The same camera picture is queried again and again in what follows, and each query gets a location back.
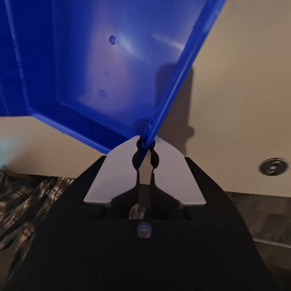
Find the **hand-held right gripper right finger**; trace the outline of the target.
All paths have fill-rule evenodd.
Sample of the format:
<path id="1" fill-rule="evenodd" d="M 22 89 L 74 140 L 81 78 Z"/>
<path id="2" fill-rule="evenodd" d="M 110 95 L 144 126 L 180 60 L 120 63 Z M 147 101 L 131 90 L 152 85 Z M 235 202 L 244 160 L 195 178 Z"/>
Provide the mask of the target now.
<path id="1" fill-rule="evenodd" d="M 155 186 L 181 206 L 205 206 L 206 200 L 186 162 L 174 146 L 156 136 L 151 148 Z"/>

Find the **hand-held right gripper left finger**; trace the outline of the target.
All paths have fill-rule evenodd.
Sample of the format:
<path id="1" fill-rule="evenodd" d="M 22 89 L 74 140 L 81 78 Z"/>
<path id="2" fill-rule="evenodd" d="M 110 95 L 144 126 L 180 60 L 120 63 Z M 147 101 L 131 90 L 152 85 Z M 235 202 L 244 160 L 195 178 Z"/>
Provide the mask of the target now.
<path id="1" fill-rule="evenodd" d="M 110 206 L 114 199 L 139 185 L 142 137 L 127 140 L 105 157 L 84 203 Z"/>

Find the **blue plastic bin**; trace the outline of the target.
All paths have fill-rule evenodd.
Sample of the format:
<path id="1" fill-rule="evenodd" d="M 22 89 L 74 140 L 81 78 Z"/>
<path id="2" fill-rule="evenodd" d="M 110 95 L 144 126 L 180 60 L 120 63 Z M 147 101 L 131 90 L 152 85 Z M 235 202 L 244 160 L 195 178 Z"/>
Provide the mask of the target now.
<path id="1" fill-rule="evenodd" d="M 1 117 L 104 154 L 139 135 L 146 152 L 224 3 L 1 1 Z"/>

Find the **round metal table grommet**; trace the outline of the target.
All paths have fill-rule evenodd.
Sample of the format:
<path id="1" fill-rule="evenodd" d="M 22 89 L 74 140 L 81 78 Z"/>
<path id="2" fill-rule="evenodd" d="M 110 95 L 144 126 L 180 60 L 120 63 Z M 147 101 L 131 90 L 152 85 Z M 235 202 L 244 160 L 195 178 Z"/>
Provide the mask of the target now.
<path id="1" fill-rule="evenodd" d="M 261 162 L 258 170 L 265 176 L 280 176 L 289 170 L 289 162 L 282 158 L 270 158 Z"/>

